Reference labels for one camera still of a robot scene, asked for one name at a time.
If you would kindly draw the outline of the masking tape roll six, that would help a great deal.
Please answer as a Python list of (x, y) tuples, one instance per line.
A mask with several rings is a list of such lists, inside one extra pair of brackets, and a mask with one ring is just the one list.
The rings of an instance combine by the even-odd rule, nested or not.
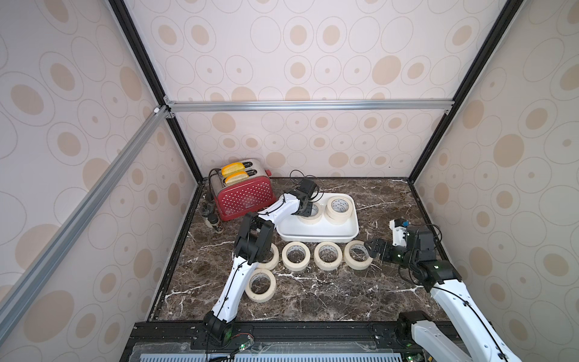
[(331, 272), (339, 268), (342, 259), (342, 249), (336, 243), (324, 241), (315, 247), (315, 264), (325, 272)]

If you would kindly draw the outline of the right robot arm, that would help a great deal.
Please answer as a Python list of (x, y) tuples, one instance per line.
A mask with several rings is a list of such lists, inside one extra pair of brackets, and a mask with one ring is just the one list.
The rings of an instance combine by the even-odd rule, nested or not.
[(404, 280), (426, 292), (443, 309), (463, 343), (459, 347), (426, 312), (403, 312), (396, 338), (407, 347), (417, 345), (436, 361), (518, 361), (471, 297), (463, 278), (448, 259), (440, 256), (443, 234), (434, 224), (413, 225), (391, 221), (392, 239), (364, 242), (373, 259), (407, 270)]

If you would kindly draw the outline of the masking tape roll four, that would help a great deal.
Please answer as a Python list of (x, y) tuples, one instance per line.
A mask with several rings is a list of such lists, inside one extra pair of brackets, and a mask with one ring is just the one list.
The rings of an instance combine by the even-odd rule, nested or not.
[(345, 246), (343, 256), (346, 265), (353, 270), (365, 270), (372, 264), (372, 257), (363, 241), (350, 241)]

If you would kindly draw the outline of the masking tape roll two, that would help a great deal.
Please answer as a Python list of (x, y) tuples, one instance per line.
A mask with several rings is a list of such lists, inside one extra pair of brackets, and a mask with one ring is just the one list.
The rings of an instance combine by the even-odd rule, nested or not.
[(354, 203), (347, 195), (333, 196), (327, 201), (326, 213), (330, 216), (350, 215), (354, 211)]

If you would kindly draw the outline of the masking tape roll five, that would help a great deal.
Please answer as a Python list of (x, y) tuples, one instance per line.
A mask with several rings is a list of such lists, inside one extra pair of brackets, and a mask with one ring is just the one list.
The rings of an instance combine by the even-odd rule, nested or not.
[(294, 241), (286, 244), (282, 251), (284, 266), (292, 272), (302, 272), (308, 267), (311, 260), (309, 248), (301, 242)]

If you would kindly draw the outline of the masking tape roll three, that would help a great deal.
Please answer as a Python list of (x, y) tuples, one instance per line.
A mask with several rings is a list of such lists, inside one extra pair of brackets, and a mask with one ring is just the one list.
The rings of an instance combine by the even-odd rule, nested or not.
[(271, 244), (270, 251), (265, 255), (264, 261), (259, 263), (259, 267), (272, 271), (277, 267), (279, 259), (278, 248), (274, 244)]

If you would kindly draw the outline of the masking tape roll one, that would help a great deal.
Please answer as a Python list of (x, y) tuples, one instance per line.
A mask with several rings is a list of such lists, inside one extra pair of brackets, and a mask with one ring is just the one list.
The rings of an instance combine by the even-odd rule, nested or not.
[(274, 275), (267, 269), (258, 268), (251, 275), (245, 293), (255, 303), (266, 303), (273, 298), (276, 289)]

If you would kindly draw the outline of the white plastic storage tray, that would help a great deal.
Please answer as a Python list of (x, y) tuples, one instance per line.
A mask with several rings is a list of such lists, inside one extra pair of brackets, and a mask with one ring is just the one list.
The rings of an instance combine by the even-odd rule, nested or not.
[[(326, 212), (327, 201), (338, 195), (347, 195), (339, 193), (325, 193), (317, 203), (325, 207)], [(284, 241), (301, 241), (301, 242), (322, 242), (332, 241), (335, 243), (348, 243), (354, 240), (359, 233), (359, 224), (357, 218), (357, 211), (354, 204), (354, 211), (351, 214), (351, 219), (347, 223), (340, 226), (335, 226), (329, 223), (326, 218), (314, 225), (306, 225), (298, 220), (298, 216), (290, 215), (280, 223), (275, 223), (276, 231)]]

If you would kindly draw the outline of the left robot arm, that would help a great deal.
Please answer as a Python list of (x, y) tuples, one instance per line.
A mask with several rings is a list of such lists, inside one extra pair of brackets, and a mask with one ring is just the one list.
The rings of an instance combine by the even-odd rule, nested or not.
[(232, 270), (216, 304), (204, 317), (207, 334), (220, 345), (232, 338), (241, 297), (251, 275), (271, 250), (275, 225), (289, 216), (309, 217), (318, 192), (318, 184), (305, 177), (270, 207), (244, 216), (235, 238)]

